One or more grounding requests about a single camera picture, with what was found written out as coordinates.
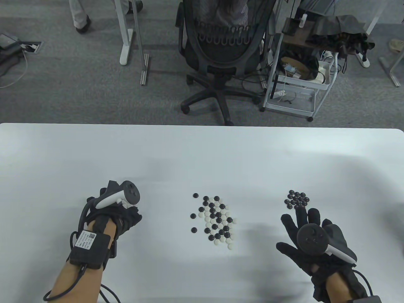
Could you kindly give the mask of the person's right hand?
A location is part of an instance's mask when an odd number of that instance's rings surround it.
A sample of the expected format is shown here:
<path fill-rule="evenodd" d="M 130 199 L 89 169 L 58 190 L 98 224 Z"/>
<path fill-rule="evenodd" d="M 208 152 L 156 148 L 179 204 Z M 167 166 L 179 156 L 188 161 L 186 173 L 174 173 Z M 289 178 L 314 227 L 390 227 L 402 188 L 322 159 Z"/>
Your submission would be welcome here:
<path fill-rule="evenodd" d="M 281 222 L 294 245 L 278 242 L 276 248 L 311 277 L 314 299 L 325 303 L 346 303 L 368 297 L 365 287 L 355 276 L 352 264 L 334 255 L 311 256 L 298 247 L 297 234 L 300 228 L 309 223 L 326 228 L 332 221 L 327 218 L 321 220 L 316 208 L 307 210 L 304 206 L 296 206 L 295 214 L 296 222 L 289 214 L 281 216 Z"/>

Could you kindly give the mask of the person's left hand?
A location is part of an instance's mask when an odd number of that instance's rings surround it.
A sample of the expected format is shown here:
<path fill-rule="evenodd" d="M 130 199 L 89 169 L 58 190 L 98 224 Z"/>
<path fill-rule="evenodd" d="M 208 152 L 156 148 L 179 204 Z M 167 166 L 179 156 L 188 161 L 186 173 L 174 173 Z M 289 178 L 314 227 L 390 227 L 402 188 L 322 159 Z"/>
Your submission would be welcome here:
<path fill-rule="evenodd" d="M 94 222 L 92 231 L 104 233 L 107 223 L 112 221 L 116 227 L 115 234 L 111 236 L 114 241 L 142 219 L 136 207 L 140 202 L 140 192 L 131 181 L 121 184 L 109 181 L 107 187 L 100 189 L 99 197 L 89 197 L 86 201 L 89 209 L 85 223 Z"/>

